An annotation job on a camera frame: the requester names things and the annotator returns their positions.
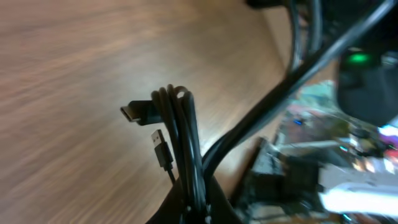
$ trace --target blurred background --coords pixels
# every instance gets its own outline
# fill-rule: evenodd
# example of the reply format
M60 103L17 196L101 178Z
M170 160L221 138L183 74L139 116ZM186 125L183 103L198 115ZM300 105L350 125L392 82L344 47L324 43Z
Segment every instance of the blurred background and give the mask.
M150 140L163 126L119 107L186 86L204 153L283 77L284 16L240 0L1 1L0 222L144 223L172 186ZM226 195L251 143L218 168Z

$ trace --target electronic device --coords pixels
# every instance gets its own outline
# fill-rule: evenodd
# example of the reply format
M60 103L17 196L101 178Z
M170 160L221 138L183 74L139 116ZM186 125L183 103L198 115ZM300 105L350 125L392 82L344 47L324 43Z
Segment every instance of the electronic device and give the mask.
M391 106L388 99L386 103L373 102L377 104L377 112L382 113L382 118L378 118L376 112L364 114L361 104L352 107L351 102L357 101L358 98L363 96L348 97L351 94L350 91L353 88L362 88L361 86L367 87L372 79L367 80L366 77L360 79L347 78L346 72L353 71L354 67L345 63L364 60L367 57L373 59L377 55L380 56L377 62L384 60L391 63L391 66L395 65L394 53L390 54L388 47L387 50L373 51L368 50L371 47L361 47L362 45L359 43L366 42L366 38L369 37L368 32L371 29L377 29L383 19L394 12L396 0L356 0L349 1L349 3L347 1L342 3L342 1L326 0L248 1L250 6L255 6L256 3L256 7L259 7L260 3L262 4L261 7L286 6L293 30L290 66L287 69L285 79L252 108L233 129L217 140L203 157L200 154L193 95L185 87L169 85L167 88L160 88L158 91L152 92L151 100L132 101L121 108L123 115L130 122L136 122L139 125L164 123L170 134L177 163L179 178L175 180L171 172L173 158L169 147L162 133L156 131L152 135L155 152L160 166L168 171L173 187L158 211L147 223L243 223L213 177L217 166L234 147L263 128L286 106L286 101L290 96L334 58L341 57L341 73L337 77L339 82L337 92L338 104L343 111L377 125L391 122L398 114L398 111L396 111L398 104ZM301 48L298 9L300 5L306 6L307 9L305 11L308 23L306 51ZM357 10L354 10L355 12L347 11L349 6ZM332 27L333 30L323 29L324 27ZM347 52L350 47L357 46L359 46L359 51L352 52L352 50L349 50ZM363 71L359 75L368 73L368 66L371 66L371 64L366 66L355 65L355 73L359 70ZM375 63L374 66L380 66L380 63ZM382 69L389 71L390 67L383 65ZM385 91L396 93L396 88L393 88L392 85L387 85L386 88L388 90ZM363 91L371 95L373 88L366 88ZM317 162L294 157L282 159L281 167L278 168L280 157L283 158L283 155L269 157L271 164L273 164L272 170L275 172L267 175L268 179L274 180L272 182L274 184L269 184L267 189L270 192L278 193L274 194L278 197L269 199L275 202L285 203L289 198L301 197L303 193L310 192L310 194L304 195L310 195L307 198L319 205L316 206L317 209L337 212L337 209L329 203L330 197L328 196L335 193L334 190L341 192L342 189L354 188L357 192L366 192L369 195L386 193L391 195L392 198L398 197L396 180L391 182L391 178L387 176L364 172L362 178L359 178L358 173L350 167L341 168L334 164L319 166ZM283 165L286 164L287 167L299 167L300 169L284 169ZM341 180L330 182L324 178L328 175L338 175ZM343 209L343 212L345 211L354 211L354 208L346 207ZM366 208L364 211L371 212L371 208Z

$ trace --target brown wooden surface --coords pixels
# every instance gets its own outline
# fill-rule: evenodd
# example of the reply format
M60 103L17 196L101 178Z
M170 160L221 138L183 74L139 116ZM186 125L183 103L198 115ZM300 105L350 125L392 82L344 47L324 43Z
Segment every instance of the brown wooden surface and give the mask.
M243 1L1 1L0 223L144 223L171 188L150 141L165 129L119 107L185 85L204 153L281 75ZM248 145L218 169L226 194Z

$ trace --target green led indicator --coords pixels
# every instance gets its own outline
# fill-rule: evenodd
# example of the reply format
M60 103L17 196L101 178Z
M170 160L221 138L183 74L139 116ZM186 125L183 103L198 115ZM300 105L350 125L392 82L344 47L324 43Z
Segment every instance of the green led indicator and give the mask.
M365 63L369 60L370 56L367 54L353 54L348 58L348 61L351 63Z

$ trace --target black device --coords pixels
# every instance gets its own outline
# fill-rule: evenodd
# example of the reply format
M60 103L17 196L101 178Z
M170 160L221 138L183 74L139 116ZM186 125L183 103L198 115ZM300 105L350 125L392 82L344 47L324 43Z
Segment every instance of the black device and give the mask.
M337 26L330 19L322 19L323 16L338 17L333 14L338 8L337 3L331 2L334 1L248 1L250 6L256 8L286 6L293 30L290 66L285 79L252 108L233 129L217 140L203 157L199 148L193 95L185 87L169 85L167 88L152 92L152 99L149 101L132 101L128 106L121 108L130 122L137 122L140 125L163 122L170 134L177 163L179 178L173 181L172 177L174 183L172 189L147 223L243 223L213 177L217 166L229 151L263 128L277 115L286 106L287 98L307 80L330 60L339 57L349 47L357 44L361 37L365 37L365 34L378 25L397 3L396 0L366 1L366 4L359 0L353 1L356 2L353 3L357 4L356 6L366 7L361 7L361 10L356 11L357 13L351 15L349 19L345 18L344 22L340 22ZM301 48L298 4L308 7L305 15L308 20L306 51ZM330 24L337 26L334 27L335 30L326 29L331 26ZM159 139L156 137L157 134L152 135L160 165L165 170L170 170L172 158L167 143L163 137L158 136ZM294 159L290 161L296 166L302 164L301 162ZM306 172L313 170L314 174L311 176L315 177L317 167L313 164L307 165ZM316 178L308 178L308 181L303 183L295 178L296 176L297 174L291 170L284 177L276 177L275 181L279 184L284 183L286 195L292 197L304 190L315 190L313 186L317 181ZM289 186L293 185L299 186L298 189L301 191L289 189Z

